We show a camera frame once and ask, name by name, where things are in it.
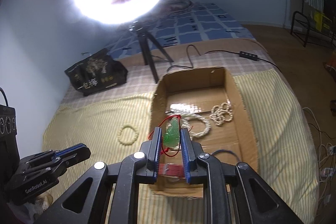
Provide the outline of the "red strap wristwatch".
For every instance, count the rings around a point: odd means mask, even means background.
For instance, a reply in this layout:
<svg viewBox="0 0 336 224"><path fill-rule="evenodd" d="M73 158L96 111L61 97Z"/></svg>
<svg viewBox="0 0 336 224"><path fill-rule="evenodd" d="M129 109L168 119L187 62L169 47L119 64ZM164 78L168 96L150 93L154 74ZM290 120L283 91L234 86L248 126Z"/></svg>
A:
<svg viewBox="0 0 336 224"><path fill-rule="evenodd" d="M185 178L182 165L165 163L159 165L159 175L171 178Z"/></svg>

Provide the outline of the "brown cardboard box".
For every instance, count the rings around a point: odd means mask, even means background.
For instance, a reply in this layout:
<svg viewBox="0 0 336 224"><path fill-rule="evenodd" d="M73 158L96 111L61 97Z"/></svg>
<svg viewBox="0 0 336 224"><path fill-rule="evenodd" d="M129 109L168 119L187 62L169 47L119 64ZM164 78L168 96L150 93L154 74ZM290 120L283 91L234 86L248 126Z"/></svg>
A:
<svg viewBox="0 0 336 224"><path fill-rule="evenodd" d="M217 126L210 120L211 109L230 100L233 120ZM235 165L238 160L258 170L257 144L242 95L232 74L224 67L209 67L177 71L164 75L159 81L151 104L150 129L160 126L166 130L166 117L182 116L183 127L190 137L212 153L220 149L220 161Z"/></svg>

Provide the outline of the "yellow striped blanket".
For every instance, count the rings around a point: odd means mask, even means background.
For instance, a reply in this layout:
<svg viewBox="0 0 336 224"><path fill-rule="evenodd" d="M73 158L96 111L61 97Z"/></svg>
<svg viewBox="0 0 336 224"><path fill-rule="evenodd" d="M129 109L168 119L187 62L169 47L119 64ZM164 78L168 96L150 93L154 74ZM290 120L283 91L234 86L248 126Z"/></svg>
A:
<svg viewBox="0 0 336 224"><path fill-rule="evenodd" d="M297 98L273 69L233 78L254 130L258 174L304 223L313 223L318 161ZM61 176L50 190L53 198L60 197L95 162L119 162L139 149L152 132L154 91L80 107L60 105L43 135L42 149L62 150L84 143L91 156Z"/></svg>

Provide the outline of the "black snack bag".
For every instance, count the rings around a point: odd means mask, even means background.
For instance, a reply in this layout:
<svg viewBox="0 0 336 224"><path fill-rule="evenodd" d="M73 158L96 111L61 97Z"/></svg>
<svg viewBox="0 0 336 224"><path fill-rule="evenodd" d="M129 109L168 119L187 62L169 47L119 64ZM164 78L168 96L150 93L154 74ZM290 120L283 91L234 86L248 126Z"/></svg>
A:
<svg viewBox="0 0 336 224"><path fill-rule="evenodd" d="M76 91L88 96L125 84L128 70L104 48L75 63L64 73Z"/></svg>

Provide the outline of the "plaid beige mattress cover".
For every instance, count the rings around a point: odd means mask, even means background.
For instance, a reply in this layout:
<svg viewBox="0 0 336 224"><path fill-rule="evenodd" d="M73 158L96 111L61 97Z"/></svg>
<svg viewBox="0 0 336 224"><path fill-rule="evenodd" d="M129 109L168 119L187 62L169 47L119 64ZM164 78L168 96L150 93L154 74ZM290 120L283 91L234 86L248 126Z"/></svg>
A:
<svg viewBox="0 0 336 224"><path fill-rule="evenodd" d="M173 58L173 63L161 59L158 50L152 52L160 79L166 73L203 67L225 67L232 75L268 69L280 70L271 60L267 50L255 39L207 40L168 47L166 51ZM123 58L120 62L128 70L125 84L87 97L69 87L61 104L80 107L94 102L149 93L156 89L157 84L150 68L144 65L142 54Z"/></svg>

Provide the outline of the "black tripod stand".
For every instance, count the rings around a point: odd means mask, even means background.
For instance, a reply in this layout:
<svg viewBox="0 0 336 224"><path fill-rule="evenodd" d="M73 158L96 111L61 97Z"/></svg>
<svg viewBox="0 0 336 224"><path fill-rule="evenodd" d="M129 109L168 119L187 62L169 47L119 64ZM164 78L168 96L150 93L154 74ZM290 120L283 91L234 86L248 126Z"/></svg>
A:
<svg viewBox="0 0 336 224"><path fill-rule="evenodd" d="M174 60L165 51L163 46L160 45L160 43L156 40L156 38L143 26L141 22L139 21L133 22L132 25L129 27L129 29L131 32L134 32L135 35L137 36L142 52L143 61L145 65L149 65L154 81L157 84L159 81L159 77L157 74L157 70L155 68L151 50L149 48L149 41L151 41L157 47L157 49L165 56L166 60L169 63L173 63Z"/></svg>

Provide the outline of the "blue patterned bed sheet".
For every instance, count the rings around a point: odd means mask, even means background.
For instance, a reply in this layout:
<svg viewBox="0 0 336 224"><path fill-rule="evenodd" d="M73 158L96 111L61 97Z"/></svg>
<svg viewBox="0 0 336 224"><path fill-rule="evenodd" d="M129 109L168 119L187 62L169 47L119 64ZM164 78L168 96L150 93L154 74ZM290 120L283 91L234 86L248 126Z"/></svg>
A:
<svg viewBox="0 0 336 224"><path fill-rule="evenodd" d="M214 3L197 3L143 26L164 48L214 39L253 39L247 28ZM118 32L104 47L116 60L141 53L136 33L130 30Z"/></svg>

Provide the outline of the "black metal clothes rack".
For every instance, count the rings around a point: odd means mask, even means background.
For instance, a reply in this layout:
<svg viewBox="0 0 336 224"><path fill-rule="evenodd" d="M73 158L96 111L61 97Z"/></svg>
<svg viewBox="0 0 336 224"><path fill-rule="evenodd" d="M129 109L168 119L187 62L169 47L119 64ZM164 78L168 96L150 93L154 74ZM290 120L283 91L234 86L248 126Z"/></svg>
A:
<svg viewBox="0 0 336 224"><path fill-rule="evenodd" d="M316 9L301 1L301 9L295 10L291 18L290 34L302 41L305 47L314 44L325 48L335 49L335 0L324 0L323 13L332 21L331 31L326 34L315 29L313 14Z"/></svg>

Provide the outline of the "yellow box on rack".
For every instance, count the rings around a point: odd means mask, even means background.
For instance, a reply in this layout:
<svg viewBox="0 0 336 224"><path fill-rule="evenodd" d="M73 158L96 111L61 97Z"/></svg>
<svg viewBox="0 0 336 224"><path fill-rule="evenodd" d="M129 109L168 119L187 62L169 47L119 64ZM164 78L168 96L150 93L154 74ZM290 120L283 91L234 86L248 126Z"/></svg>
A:
<svg viewBox="0 0 336 224"><path fill-rule="evenodd" d="M331 31L332 21L327 18L323 13L315 11L313 14L315 21L315 29L319 32L328 34Z"/></svg>

